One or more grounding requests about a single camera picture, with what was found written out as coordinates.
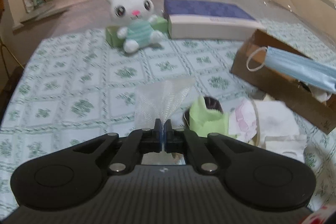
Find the yellow terry towel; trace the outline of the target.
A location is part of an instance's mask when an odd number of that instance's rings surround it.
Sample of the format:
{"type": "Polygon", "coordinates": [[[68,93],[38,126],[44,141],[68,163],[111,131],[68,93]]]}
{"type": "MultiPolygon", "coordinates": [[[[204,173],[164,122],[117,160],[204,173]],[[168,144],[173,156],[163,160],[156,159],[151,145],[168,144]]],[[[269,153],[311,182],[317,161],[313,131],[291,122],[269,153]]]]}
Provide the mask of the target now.
{"type": "Polygon", "coordinates": [[[256,134],[249,142],[248,144],[262,148],[264,147],[265,143],[265,136],[256,134]]]}

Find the clear mesh plastic bag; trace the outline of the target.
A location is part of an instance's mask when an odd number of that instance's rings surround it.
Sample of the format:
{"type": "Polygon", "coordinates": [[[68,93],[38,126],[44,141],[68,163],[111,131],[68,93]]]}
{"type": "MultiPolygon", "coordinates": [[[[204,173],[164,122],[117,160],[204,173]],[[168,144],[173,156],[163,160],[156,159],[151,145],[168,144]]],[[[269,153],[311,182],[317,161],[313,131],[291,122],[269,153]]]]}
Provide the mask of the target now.
{"type": "Polygon", "coordinates": [[[134,128],[151,128],[156,119],[165,123],[181,106],[194,83],[194,77],[182,77],[138,86],[134,128]]]}

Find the white cloth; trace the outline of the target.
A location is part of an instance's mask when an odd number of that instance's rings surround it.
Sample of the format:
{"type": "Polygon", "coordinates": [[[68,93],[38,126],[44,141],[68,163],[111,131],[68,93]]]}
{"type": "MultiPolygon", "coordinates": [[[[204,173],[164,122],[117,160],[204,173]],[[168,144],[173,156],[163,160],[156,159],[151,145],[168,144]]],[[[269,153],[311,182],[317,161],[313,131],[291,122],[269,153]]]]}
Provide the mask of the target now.
{"type": "Polygon", "coordinates": [[[301,134],[293,112],[281,101],[253,102],[257,118],[255,145],[304,162],[307,137],[301,134]]]}

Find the purple white flat box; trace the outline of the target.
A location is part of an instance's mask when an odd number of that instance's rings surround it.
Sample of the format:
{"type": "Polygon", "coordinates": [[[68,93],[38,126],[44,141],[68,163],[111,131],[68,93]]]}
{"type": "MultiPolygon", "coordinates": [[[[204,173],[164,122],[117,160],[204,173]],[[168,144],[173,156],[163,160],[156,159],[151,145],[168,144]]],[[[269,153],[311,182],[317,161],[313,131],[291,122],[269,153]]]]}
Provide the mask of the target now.
{"type": "Polygon", "coordinates": [[[164,0],[172,39],[246,40],[266,28],[239,6],[201,0],[164,0]]]}

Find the green floral tablecloth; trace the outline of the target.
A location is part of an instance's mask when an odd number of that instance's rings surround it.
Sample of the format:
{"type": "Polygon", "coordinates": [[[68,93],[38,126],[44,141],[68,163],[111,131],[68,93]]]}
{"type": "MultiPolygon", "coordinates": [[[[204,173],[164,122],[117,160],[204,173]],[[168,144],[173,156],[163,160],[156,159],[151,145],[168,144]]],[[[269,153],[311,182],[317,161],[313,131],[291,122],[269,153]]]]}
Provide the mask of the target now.
{"type": "Polygon", "coordinates": [[[1,123],[1,217],[17,207],[10,178],[23,162],[108,132],[130,133],[139,85],[195,78],[172,116],[175,127],[201,95],[216,98],[227,112],[234,110],[257,91],[230,73],[241,45],[232,40],[165,40],[127,56],[108,45],[103,29],[41,41],[1,123]]]}

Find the grey cloth face mask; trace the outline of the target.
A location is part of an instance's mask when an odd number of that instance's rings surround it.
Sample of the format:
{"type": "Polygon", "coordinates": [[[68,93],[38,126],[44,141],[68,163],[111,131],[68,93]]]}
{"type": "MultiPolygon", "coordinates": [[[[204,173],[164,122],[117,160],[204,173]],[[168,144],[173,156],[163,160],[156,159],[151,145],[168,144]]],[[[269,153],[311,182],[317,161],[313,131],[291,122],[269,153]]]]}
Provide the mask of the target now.
{"type": "Polygon", "coordinates": [[[299,82],[299,84],[308,92],[311,93],[311,95],[318,100],[321,103],[326,104],[326,102],[331,98],[332,94],[329,92],[326,92],[324,90],[321,90],[315,86],[308,85],[302,81],[299,82]]]}

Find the white bunny plush toy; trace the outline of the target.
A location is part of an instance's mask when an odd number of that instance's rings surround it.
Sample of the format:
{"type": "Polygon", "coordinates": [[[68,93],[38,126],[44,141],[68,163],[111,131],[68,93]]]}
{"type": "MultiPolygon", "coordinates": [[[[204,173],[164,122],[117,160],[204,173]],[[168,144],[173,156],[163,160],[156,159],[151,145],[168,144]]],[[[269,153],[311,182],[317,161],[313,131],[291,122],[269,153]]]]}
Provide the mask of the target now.
{"type": "Polygon", "coordinates": [[[159,44],[165,35],[153,28],[158,16],[151,0],[107,0],[109,14],[118,26],[116,35],[123,40],[123,50],[131,55],[140,49],[159,44]]]}

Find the blue surgical mask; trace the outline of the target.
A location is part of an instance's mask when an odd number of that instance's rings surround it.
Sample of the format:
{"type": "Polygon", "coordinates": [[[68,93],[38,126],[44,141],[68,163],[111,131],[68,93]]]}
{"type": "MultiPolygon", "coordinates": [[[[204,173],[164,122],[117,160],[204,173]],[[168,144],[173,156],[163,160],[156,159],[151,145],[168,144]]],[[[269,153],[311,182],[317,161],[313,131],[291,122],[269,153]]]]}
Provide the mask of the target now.
{"type": "Polygon", "coordinates": [[[335,67],[278,48],[267,46],[255,50],[248,56],[246,67],[250,72],[267,67],[325,92],[335,93],[335,67]],[[264,61],[258,67],[250,68],[252,57],[261,51],[265,52],[264,61]]]}

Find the green microfiber cloth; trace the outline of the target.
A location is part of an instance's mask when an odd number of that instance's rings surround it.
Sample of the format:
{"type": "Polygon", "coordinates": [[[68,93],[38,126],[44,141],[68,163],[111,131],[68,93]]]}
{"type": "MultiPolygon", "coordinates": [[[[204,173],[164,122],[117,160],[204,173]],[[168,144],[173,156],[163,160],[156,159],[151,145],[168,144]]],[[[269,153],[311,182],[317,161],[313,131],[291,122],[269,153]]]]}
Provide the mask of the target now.
{"type": "Polygon", "coordinates": [[[190,126],[200,137],[207,137],[210,133],[218,133],[236,139],[228,134],[229,114],[221,114],[216,110],[207,110],[203,96],[196,99],[190,106],[190,126]]]}

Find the brown cardboard tray box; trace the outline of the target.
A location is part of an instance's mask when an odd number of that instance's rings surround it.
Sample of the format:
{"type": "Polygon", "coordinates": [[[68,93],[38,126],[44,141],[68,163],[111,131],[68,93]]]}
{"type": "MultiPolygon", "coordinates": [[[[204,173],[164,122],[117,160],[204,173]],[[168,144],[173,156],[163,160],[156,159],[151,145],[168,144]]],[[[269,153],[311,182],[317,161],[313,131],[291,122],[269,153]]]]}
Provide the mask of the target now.
{"type": "Polygon", "coordinates": [[[266,53],[262,47],[275,47],[300,56],[304,54],[288,44],[277,40],[266,32],[257,30],[246,40],[237,51],[231,73],[258,87],[273,98],[285,102],[286,106],[317,126],[326,134],[335,129],[335,95],[325,102],[319,102],[311,92],[294,78],[267,67],[259,67],[265,59],[266,53]]]}

